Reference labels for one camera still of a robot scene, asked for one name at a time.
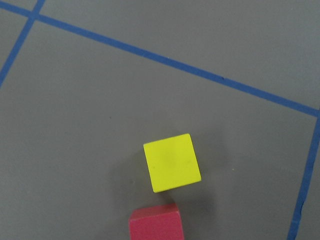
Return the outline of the red cube block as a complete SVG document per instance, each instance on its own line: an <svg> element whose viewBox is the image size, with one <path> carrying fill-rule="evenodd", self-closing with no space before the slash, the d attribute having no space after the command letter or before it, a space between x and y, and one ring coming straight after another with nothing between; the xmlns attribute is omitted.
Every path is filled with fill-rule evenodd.
<svg viewBox="0 0 320 240"><path fill-rule="evenodd" d="M129 220L131 240L184 240L180 210L176 203L136 209Z"/></svg>

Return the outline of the yellow cube block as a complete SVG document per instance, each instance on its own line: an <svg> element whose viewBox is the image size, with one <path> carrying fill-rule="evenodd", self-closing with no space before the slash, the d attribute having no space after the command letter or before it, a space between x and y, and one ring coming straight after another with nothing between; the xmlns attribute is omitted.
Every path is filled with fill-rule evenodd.
<svg viewBox="0 0 320 240"><path fill-rule="evenodd" d="M143 150L154 193L202 180L189 133L145 143Z"/></svg>

